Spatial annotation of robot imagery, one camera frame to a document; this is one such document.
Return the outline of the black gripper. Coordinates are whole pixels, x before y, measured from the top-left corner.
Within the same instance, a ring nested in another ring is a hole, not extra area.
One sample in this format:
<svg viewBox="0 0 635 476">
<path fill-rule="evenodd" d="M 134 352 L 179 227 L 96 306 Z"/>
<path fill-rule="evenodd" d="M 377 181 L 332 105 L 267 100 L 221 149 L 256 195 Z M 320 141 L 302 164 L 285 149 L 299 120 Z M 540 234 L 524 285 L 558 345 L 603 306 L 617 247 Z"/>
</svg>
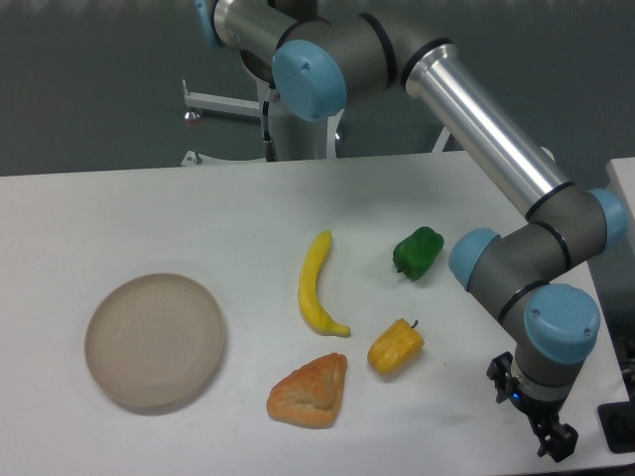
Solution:
<svg viewBox="0 0 635 476">
<path fill-rule="evenodd" d="M 562 462 L 574 453 L 578 433 L 569 424 L 560 423 L 560 411 L 567 399 L 567 386 L 549 387 L 535 382 L 512 365 L 513 356 L 504 352 L 490 361 L 487 378 L 493 382 L 495 401 L 509 400 L 530 421 L 539 439 L 537 455 L 549 455 Z"/>
</svg>

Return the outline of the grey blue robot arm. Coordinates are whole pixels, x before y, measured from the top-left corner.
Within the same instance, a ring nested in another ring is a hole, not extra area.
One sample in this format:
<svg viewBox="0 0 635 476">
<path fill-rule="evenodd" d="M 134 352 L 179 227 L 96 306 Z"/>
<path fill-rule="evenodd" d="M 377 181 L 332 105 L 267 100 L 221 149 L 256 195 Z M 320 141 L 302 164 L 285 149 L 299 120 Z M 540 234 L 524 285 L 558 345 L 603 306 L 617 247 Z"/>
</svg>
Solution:
<svg viewBox="0 0 635 476">
<path fill-rule="evenodd" d="M 595 344 L 600 311 L 560 276 L 625 235 L 620 200 L 570 181 L 468 73 L 453 41 L 420 20 L 375 12 L 332 25 L 314 1 L 193 7 L 206 43 L 239 51 L 263 84 L 258 118 L 268 161 L 332 157 L 337 114 L 400 85 L 524 216 L 525 225 L 508 236 L 486 228 L 464 235 L 449 268 L 515 340 L 515 350 L 487 370 L 497 401 L 527 416 L 540 455 L 569 457 L 577 434 L 560 411 Z"/>
</svg>

